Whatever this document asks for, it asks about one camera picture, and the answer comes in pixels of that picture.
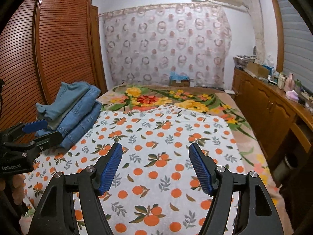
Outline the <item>left hand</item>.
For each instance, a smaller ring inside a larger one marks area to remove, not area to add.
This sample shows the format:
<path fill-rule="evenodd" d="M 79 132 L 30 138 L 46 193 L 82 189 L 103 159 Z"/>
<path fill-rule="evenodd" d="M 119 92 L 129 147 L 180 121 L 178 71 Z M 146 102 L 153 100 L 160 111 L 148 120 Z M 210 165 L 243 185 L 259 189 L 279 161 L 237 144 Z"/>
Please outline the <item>left hand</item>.
<path fill-rule="evenodd" d="M 0 179 L 1 190 L 6 188 L 6 185 L 12 190 L 12 198 L 16 205 L 20 205 L 24 199 L 24 176 L 22 174 L 16 174 L 12 177 L 10 182 L 6 182 L 3 178 Z"/>

